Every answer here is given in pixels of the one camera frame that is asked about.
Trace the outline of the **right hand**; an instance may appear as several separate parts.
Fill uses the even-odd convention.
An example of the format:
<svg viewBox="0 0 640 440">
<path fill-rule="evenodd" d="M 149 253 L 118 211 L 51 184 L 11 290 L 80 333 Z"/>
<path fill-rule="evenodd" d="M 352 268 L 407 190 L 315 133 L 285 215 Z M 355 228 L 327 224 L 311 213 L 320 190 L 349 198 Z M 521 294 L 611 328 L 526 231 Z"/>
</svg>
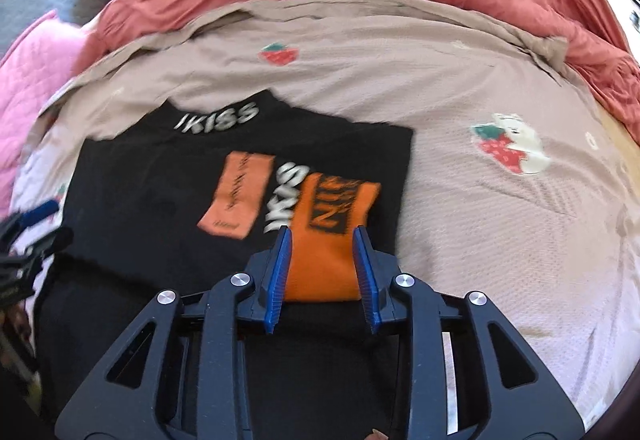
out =
<svg viewBox="0 0 640 440">
<path fill-rule="evenodd" d="M 383 434 L 382 431 L 373 429 L 370 434 L 367 435 L 364 440 L 388 440 L 388 435 Z"/>
</svg>

